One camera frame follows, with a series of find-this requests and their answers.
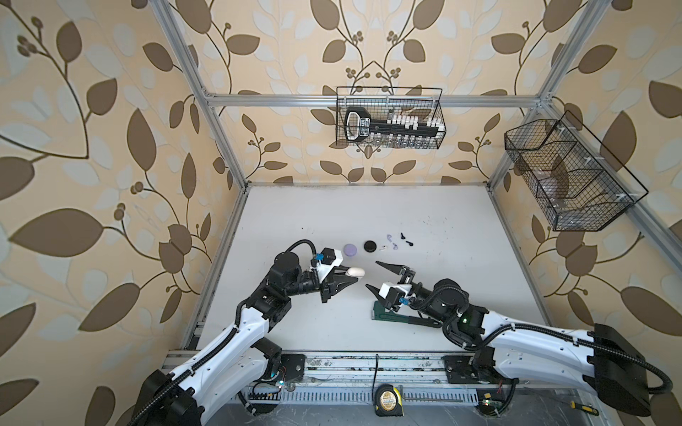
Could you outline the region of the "white earbud charging case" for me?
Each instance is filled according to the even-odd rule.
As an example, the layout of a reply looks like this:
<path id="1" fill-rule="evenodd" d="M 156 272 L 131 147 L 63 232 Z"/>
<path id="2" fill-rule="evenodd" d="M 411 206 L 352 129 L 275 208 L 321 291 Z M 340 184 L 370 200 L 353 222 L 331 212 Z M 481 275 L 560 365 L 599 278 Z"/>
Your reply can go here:
<path id="1" fill-rule="evenodd" d="M 365 276 L 365 270 L 360 267 L 350 267 L 346 270 L 345 275 L 360 279 Z"/>

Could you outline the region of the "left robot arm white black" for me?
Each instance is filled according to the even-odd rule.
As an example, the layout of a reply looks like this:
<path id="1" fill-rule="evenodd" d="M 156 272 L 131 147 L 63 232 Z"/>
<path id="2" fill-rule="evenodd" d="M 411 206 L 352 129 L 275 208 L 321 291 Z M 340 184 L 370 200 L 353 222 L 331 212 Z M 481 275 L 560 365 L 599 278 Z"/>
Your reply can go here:
<path id="1" fill-rule="evenodd" d="M 328 302 L 365 274 L 343 264 L 343 253 L 312 250 L 303 269 L 293 248 L 278 254 L 262 282 L 236 308 L 233 325 L 172 372 L 156 370 L 143 383 L 131 425 L 204 425 L 243 389 L 271 382 L 282 373 L 280 346 L 268 334 L 291 310 L 291 298 L 317 294 Z"/>

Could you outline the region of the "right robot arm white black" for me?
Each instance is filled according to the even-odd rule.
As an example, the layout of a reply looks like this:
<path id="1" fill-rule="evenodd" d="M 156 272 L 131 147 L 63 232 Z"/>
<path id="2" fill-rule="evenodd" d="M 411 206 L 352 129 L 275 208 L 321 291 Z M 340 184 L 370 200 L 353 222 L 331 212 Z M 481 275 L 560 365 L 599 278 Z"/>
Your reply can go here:
<path id="1" fill-rule="evenodd" d="M 601 402 L 628 415 L 651 415 L 650 399 L 669 394 L 673 381 L 646 361 L 619 332 L 606 324 L 591 330 L 551 328 L 519 321 L 469 301 L 450 279 L 432 289 L 415 282 L 407 266 L 383 263 L 398 283 L 367 288 L 385 309 L 406 306 L 422 319 L 434 320 L 456 347 L 491 356 L 493 370 L 506 379 L 565 384 L 597 395 Z"/>

